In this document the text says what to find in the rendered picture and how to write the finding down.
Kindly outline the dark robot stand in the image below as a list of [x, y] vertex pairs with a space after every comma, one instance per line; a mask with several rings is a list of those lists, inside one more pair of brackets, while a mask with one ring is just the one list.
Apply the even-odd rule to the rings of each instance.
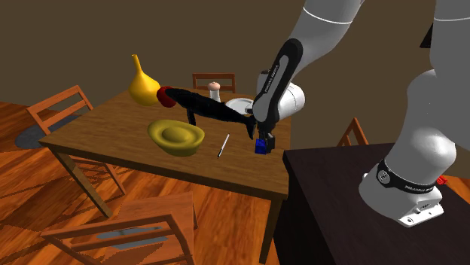
[[274, 242], [281, 265], [470, 265], [470, 204], [447, 186], [444, 214], [406, 228], [359, 195], [390, 144], [286, 151], [288, 199]]

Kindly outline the white and black pen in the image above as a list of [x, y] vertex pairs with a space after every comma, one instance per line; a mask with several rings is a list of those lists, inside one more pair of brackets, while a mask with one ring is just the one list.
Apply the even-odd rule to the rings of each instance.
[[224, 150], [224, 148], [225, 148], [225, 146], [226, 146], [226, 144], [227, 144], [227, 141], [228, 141], [229, 137], [230, 137], [230, 133], [228, 133], [227, 136], [226, 136], [226, 138], [224, 139], [224, 142], [223, 142], [223, 144], [222, 144], [222, 146], [221, 146], [221, 148], [220, 148], [220, 150], [219, 150], [219, 152], [218, 152], [217, 158], [219, 158], [219, 157], [221, 156], [221, 154], [222, 154], [222, 152], [223, 152], [223, 150]]

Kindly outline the wooden dining table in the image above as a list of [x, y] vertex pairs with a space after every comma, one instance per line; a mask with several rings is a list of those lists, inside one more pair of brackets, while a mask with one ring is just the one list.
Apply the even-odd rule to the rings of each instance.
[[[288, 196], [288, 173], [282, 155], [290, 146], [291, 120], [277, 123], [273, 131], [276, 147], [271, 153], [260, 155], [255, 154], [255, 143], [241, 123], [198, 117], [197, 125], [205, 133], [201, 146], [192, 156], [174, 157], [148, 136], [149, 123], [159, 119], [185, 121], [186, 110], [179, 105], [165, 108], [159, 103], [141, 106], [124, 91], [42, 138], [40, 143], [50, 149], [107, 218], [113, 215], [112, 210], [72, 161], [73, 156], [270, 200], [258, 253], [260, 263], [265, 263], [280, 206]], [[228, 133], [227, 144], [217, 158]]]

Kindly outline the red apple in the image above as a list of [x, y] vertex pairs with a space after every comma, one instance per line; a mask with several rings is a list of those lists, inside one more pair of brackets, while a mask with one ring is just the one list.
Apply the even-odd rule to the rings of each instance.
[[158, 101], [160, 102], [160, 104], [166, 108], [172, 108], [173, 106], [176, 105], [176, 101], [173, 100], [171, 97], [169, 97], [167, 94], [166, 94], [166, 91], [168, 89], [172, 89], [172, 87], [170, 86], [164, 86], [164, 87], [161, 87], [158, 91], [157, 91], [157, 99]]

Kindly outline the black whale figure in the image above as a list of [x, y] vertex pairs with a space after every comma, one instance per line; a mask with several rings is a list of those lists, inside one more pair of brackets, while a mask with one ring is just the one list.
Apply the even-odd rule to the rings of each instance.
[[225, 122], [245, 124], [250, 139], [253, 139], [257, 123], [253, 115], [250, 117], [244, 116], [232, 108], [227, 107], [222, 102], [217, 102], [189, 90], [169, 88], [165, 90], [165, 94], [181, 107], [186, 108], [194, 114]]

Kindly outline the yellow long-necked vase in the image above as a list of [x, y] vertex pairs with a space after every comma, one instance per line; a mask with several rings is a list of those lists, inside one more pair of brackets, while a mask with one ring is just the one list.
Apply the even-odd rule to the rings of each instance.
[[132, 58], [136, 73], [129, 85], [128, 92], [138, 104], [151, 106], [158, 102], [157, 91], [160, 89], [160, 84], [143, 72], [136, 54], [133, 54]]

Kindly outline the white shaker with pink cap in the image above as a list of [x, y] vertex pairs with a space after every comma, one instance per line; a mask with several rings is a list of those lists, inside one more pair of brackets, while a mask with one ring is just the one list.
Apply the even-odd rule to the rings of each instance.
[[209, 97], [213, 100], [215, 100], [216, 102], [220, 102], [221, 101], [221, 98], [220, 98], [220, 89], [221, 89], [221, 85], [217, 82], [211, 82], [207, 85], [208, 87], [208, 90], [209, 90]]

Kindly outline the white plate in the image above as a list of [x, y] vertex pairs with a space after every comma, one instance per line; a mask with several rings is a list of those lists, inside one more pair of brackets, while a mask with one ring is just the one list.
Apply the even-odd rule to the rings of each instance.
[[248, 109], [252, 109], [253, 100], [247, 98], [235, 98], [227, 101], [225, 105], [229, 108], [232, 108], [234, 111], [237, 111], [240, 114], [249, 114]]

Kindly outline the olive yellow ingot-shaped bowl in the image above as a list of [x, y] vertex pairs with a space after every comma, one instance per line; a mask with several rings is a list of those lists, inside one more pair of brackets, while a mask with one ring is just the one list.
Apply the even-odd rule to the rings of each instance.
[[189, 157], [204, 140], [204, 131], [178, 120], [156, 120], [148, 125], [148, 135], [163, 151], [176, 157]]

